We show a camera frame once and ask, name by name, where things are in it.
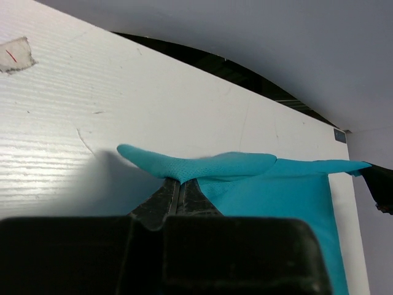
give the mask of red line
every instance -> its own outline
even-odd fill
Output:
[[[17,63],[17,60],[15,59],[15,57],[14,57],[8,50],[6,50],[6,52],[10,55],[10,57],[12,57],[12,59],[14,60],[14,62]]]

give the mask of black sticker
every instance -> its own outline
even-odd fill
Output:
[[[334,129],[334,138],[341,143],[346,143],[345,132],[339,129]]]

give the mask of white table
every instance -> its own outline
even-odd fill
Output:
[[[176,157],[227,151],[348,159],[333,128],[28,0],[1,0],[0,42],[38,64],[0,75],[0,217],[126,214],[161,185],[119,143]],[[368,290],[352,179],[330,177],[351,294]]]

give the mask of black gap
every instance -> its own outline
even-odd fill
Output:
[[[276,84],[230,60],[175,43],[129,34],[116,34],[334,126],[334,124]]]

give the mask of turquoise fabric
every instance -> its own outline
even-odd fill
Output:
[[[178,159],[121,144],[118,152],[158,178],[181,183],[196,178],[201,191],[226,216],[298,218],[307,222],[321,244],[337,295],[348,287],[329,186],[329,173],[369,167],[365,162],[302,162],[270,154],[229,152],[204,159]]]

